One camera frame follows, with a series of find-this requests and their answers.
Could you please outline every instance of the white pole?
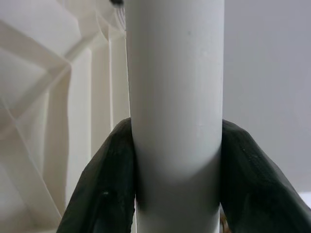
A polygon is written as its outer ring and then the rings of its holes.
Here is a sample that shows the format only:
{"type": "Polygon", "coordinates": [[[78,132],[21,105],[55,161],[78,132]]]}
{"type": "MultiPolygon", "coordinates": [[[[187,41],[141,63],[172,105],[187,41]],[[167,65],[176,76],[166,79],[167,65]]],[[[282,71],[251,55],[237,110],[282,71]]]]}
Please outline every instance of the white pole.
{"type": "Polygon", "coordinates": [[[138,233],[219,232],[224,0],[126,0],[138,233]]]}

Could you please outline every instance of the dark green fabric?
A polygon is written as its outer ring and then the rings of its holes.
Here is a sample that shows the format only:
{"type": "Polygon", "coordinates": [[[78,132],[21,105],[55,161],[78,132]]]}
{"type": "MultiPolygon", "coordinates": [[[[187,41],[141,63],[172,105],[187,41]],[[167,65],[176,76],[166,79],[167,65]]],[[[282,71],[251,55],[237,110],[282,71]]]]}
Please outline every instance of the dark green fabric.
{"type": "MultiPolygon", "coordinates": [[[[127,119],[86,166],[57,233],[129,233],[135,166],[127,119]]],[[[223,121],[220,193],[232,233],[311,233],[308,206],[249,133],[228,121],[223,121]]]]}

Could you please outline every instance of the white plastic structure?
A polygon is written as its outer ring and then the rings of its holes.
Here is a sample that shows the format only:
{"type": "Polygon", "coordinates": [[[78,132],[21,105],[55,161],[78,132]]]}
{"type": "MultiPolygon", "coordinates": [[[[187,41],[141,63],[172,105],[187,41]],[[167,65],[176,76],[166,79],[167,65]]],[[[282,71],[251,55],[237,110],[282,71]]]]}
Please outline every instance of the white plastic structure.
{"type": "Polygon", "coordinates": [[[224,1],[125,1],[139,233],[219,232],[224,1]]]}
{"type": "Polygon", "coordinates": [[[55,232],[83,168],[129,117],[125,32],[100,4],[0,1],[1,233],[55,232]]]}

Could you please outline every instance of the white wall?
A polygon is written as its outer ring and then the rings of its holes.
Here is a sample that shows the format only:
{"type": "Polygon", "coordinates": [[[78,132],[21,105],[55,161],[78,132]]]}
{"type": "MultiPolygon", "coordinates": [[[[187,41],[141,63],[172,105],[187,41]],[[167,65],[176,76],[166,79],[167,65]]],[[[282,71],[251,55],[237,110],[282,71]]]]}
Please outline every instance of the white wall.
{"type": "Polygon", "coordinates": [[[225,3],[224,118],[311,191],[311,1],[225,3]]]}

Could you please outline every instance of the white cylindrical tube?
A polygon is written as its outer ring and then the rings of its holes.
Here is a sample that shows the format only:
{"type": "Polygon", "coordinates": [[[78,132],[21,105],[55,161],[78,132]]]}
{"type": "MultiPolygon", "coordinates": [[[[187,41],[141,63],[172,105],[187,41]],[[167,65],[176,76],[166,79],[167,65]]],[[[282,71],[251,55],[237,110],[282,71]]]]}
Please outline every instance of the white cylindrical tube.
{"type": "Polygon", "coordinates": [[[219,230],[224,0],[125,0],[139,233],[219,230]]]}

